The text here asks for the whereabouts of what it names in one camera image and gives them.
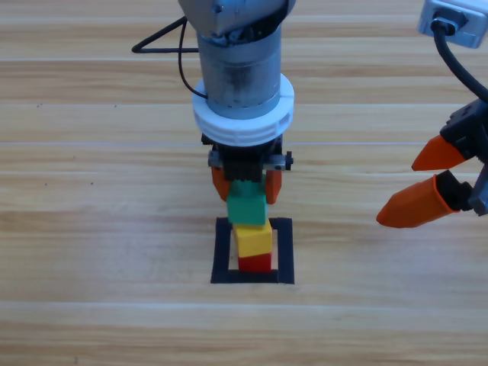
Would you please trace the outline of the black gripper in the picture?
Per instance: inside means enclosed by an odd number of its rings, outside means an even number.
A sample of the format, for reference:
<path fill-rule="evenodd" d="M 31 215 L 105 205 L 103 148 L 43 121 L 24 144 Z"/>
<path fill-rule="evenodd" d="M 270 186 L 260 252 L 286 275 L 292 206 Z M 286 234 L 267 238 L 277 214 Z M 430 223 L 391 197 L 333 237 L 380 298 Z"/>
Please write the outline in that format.
<path fill-rule="evenodd" d="M 487 103 L 480 99 L 450 116 L 440 135 L 430 139 L 418 154 L 412 170 L 451 169 L 474 157 L 483 163 L 474 188 L 446 170 L 391 196 L 377 222 L 405 229 L 471 209 L 480 217 L 487 215 Z"/>
<path fill-rule="evenodd" d="M 226 201 L 231 181 L 261 181 L 265 174 L 265 195 L 274 204 L 282 187 L 284 171 L 294 163 L 292 152 L 283 154 L 283 136 L 256 146 L 228 146 L 201 135 L 204 145 L 212 146 L 208 154 L 213 185 L 220 198 Z"/>

